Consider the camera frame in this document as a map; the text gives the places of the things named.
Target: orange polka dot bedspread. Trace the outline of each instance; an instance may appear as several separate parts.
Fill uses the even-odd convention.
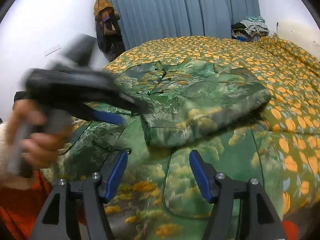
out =
[[[177,65],[186,58],[214,63],[217,69],[247,68],[268,88],[272,97],[260,114],[282,164],[283,214],[317,202],[320,63],[277,36],[252,43],[191,36],[146,42],[104,69],[121,73],[138,64],[161,61]]]

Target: white wall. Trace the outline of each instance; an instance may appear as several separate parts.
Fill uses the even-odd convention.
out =
[[[319,29],[313,17],[301,0],[259,0],[261,16],[265,19],[270,34],[276,32],[280,20],[293,20]]]
[[[7,120],[28,68],[44,68],[79,33],[96,36],[95,0],[16,0],[0,24],[0,118]],[[62,49],[44,56],[49,48]],[[96,48],[92,68],[108,60]]]

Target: blue curtain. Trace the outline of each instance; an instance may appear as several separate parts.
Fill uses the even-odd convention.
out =
[[[110,0],[126,49],[190,35],[231,38],[231,25],[260,16],[258,0]]]

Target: hand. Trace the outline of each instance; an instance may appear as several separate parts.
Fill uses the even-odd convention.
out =
[[[17,130],[24,122],[31,125],[44,125],[46,117],[41,113],[35,101],[31,99],[18,100],[14,104],[13,113],[7,123],[6,141],[12,146]],[[22,140],[21,146],[25,150],[22,158],[34,169],[50,167],[57,159],[58,149],[63,148],[71,134],[72,127],[65,127],[57,134],[33,133],[29,139]]]

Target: white sleeve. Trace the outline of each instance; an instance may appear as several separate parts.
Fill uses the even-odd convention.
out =
[[[9,147],[5,142],[6,124],[0,124],[0,176],[6,173],[9,162]]]
[[[36,182],[34,176],[28,179],[7,173],[10,160],[10,148],[5,140],[5,130],[6,124],[0,124],[0,190],[2,187],[27,190]]]

